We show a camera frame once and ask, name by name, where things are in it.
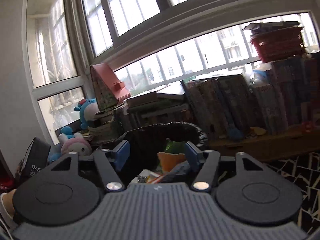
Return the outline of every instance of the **wall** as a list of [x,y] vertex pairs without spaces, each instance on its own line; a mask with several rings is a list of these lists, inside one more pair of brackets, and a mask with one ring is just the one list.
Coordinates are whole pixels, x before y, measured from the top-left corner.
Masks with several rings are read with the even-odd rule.
[[24,2],[0,0],[0,150],[13,174],[34,136],[44,140],[24,66]]

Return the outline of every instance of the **white cable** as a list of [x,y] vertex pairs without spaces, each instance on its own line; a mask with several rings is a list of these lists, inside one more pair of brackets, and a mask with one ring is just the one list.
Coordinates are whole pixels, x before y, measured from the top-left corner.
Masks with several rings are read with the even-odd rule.
[[11,235],[9,229],[7,228],[6,224],[2,221],[1,218],[0,218],[0,222],[4,225],[5,230],[7,230],[7,233],[8,233],[8,235],[9,235],[10,239],[13,240],[12,235]]

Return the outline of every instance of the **wooden shelf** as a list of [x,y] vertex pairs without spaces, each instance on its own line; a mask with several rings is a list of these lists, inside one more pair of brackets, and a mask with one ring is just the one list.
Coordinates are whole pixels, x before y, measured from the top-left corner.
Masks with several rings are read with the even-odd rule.
[[320,130],[303,133],[300,129],[290,129],[284,134],[264,135],[241,142],[219,139],[209,141],[209,148],[224,156],[246,152],[259,161],[267,162],[320,150]]

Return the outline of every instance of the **screw head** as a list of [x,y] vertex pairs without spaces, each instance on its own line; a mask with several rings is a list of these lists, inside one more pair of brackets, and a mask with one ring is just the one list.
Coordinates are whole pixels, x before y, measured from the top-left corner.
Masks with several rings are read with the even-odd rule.
[[107,189],[112,191],[117,191],[122,188],[122,184],[119,182],[110,182],[107,184]]
[[198,181],[193,184],[193,187],[198,190],[205,190],[210,187],[210,185],[204,181]]

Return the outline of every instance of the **black rug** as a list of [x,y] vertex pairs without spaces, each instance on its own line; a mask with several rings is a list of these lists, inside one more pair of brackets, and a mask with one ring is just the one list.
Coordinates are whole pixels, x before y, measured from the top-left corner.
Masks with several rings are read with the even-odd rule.
[[[267,166],[300,187],[303,202],[296,223],[312,234],[320,226],[320,154],[309,153],[273,161]],[[221,183],[235,175],[235,167],[222,168],[219,174]]]

